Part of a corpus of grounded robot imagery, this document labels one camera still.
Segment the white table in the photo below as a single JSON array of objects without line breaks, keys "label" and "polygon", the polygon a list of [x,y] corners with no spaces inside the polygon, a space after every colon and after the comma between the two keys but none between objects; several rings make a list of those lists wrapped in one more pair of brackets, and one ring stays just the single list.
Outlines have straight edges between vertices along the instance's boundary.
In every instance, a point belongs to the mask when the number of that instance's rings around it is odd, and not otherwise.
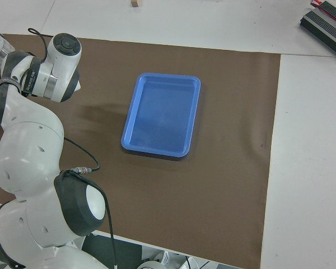
[{"label": "white table", "polygon": [[309,1],[21,4],[0,1],[1,32],[35,27],[45,34],[284,54],[261,268],[336,268],[336,55],[299,28]]}]

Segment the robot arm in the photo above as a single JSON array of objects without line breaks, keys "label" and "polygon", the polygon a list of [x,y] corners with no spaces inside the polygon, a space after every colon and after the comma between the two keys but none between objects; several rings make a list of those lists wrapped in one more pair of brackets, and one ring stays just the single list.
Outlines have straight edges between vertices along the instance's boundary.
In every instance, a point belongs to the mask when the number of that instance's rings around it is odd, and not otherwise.
[{"label": "robot arm", "polygon": [[26,98],[70,98],[80,88],[80,56],[72,35],[52,38],[43,60],[0,36],[0,187],[16,196],[0,207],[0,261],[11,268],[106,268],[70,245],[101,226],[104,197],[74,172],[60,172],[63,126]]}]

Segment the brown mat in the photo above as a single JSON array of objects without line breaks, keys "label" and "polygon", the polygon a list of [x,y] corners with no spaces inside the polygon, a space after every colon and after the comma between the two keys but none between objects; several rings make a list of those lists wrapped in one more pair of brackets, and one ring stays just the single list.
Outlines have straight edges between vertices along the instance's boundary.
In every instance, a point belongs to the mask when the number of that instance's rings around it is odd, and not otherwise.
[{"label": "brown mat", "polygon": [[[37,36],[7,38],[16,49],[42,57]],[[280,55],[81,42],[82,89],[62,104],[34,100],[55,112],[66,136],[101,161],[102,169],[90,178],[108,194],[115,232],[259,268]],[[202,82],[192,146],[180,161],[128,154],[120,145],[134,85],[143,72],[193,75]],[[60,165],[94,164],[65,145]],[[0,203],[10,198],[0,189]]]}]

